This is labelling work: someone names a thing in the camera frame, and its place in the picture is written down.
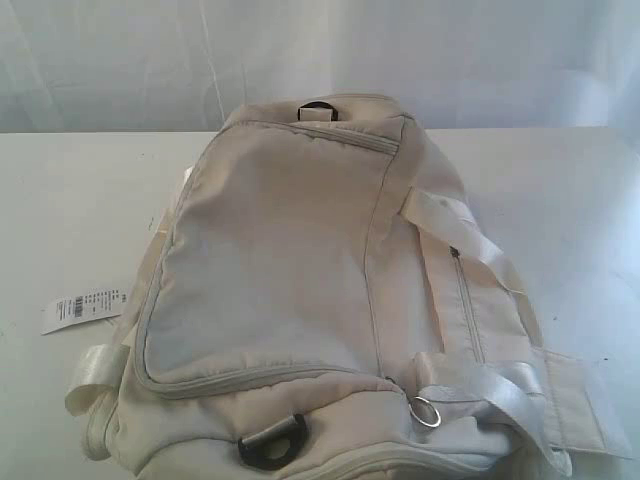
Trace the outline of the beige fabric duffel bag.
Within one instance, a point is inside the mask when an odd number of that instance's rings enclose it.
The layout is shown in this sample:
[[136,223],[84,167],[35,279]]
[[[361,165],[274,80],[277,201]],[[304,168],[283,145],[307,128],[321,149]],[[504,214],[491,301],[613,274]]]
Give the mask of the beige fabric duffel bag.
[[561,479],[524,288],[385,97],[236,110],[65,405],[137,479]]

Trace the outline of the white barcode paper tag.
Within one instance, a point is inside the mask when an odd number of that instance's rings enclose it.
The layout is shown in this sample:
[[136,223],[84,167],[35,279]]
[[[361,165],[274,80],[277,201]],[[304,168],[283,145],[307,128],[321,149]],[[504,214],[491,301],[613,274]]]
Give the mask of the white barcode paper tag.
[[128,300],[123,288],[94,289],[52,301],[44,310],[42,335],[121,315]]

